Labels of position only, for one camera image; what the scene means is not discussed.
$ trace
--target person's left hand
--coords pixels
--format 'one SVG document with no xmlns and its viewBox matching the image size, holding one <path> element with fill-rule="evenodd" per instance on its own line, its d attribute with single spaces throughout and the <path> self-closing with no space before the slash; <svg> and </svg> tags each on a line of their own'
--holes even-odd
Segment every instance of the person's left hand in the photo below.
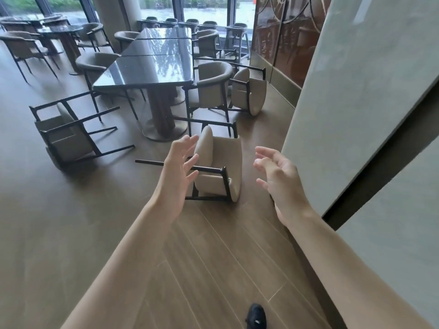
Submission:
<svg viewBox="0 0 439 329">
<path fill-rule="evenodd" d="M 160 179 L 151 200 L 163 211 L 163 215 L 174 221 L 183 210 L 187 188 L 198 176 L 198 171 L 187 173 L 195 165 L 198 155 L 194 153 L 199 136 L 184 135 L 171 145 L 165 159 Z"/>
</svg>

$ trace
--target person's left arm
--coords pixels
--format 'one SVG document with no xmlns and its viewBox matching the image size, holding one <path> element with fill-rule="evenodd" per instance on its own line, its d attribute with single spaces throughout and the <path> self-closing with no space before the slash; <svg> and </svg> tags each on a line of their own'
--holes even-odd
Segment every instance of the person's left arm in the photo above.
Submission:
<svg viewBox="0 0 439 329">
<path fill-rule="evenodd" d="M 198 155 L 186 162 L 197 141 L 197 135 L 186 135 L 172 143 L 154 194 L 62 329 L 132 328 L 155 259 L 183 209 L 188 186 L 198 175 L 198 171 L 187 175 Z"/>
</svg>

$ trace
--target brown decorative panel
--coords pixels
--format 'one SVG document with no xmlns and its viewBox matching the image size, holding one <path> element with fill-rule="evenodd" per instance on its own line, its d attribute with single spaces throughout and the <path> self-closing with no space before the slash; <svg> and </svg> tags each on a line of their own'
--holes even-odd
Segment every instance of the brown decorative panel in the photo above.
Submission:
<svg viewBox="0 0 439 329">
<path fill-rule="evenodd" d="M 273 64 L 285 0 L 257 0 L 252 50 Z"/>
<path fill-rule="evenodd" d="M 287 0 L 274 66 L 303 86 L 331 0 Z"/>
</svg>

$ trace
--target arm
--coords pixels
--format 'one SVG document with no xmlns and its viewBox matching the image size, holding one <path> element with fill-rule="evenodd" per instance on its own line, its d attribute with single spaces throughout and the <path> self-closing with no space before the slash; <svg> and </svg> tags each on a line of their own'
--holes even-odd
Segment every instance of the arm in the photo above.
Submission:
<svg viewBox="0 0 439 329">
<path fill-rule="evenodd" d="M 62 329 L 132 328 L 157 254 L 183 209 L 188 186 L 198 175 L 198 171 L 187 175 L 198 155 L 185 162 L 197 141 L 197 135 L 186 135 L 172 144 L 151 199 Z"/>
<path fill-rule="evenodd" d="M 256 147 L 256 182 L 273 197 L 277 215 L 299 244 L 351 328 L 432 328 L 371 270 L 311 208 L 296 167 L 279 151 Z"/>
</svg>

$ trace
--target long rectangular table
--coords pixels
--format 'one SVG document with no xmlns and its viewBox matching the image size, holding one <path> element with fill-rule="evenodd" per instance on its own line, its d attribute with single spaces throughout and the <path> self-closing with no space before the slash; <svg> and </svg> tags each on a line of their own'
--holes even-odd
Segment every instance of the long rectangular table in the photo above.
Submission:
<svg viewBox="0 0 439 329">
<path fill-rule="evenodd" d="M 176 87 L 194 81 L 191 50 L 188 29 L 144 29 L 96 80 L 93 90 L 145 88 L 152 120 L 144 134 L 155 141 L 172 141 L 187 129 L 186 121 L 174 121 L 171 106 L 178 95 Z"/>
</svg>

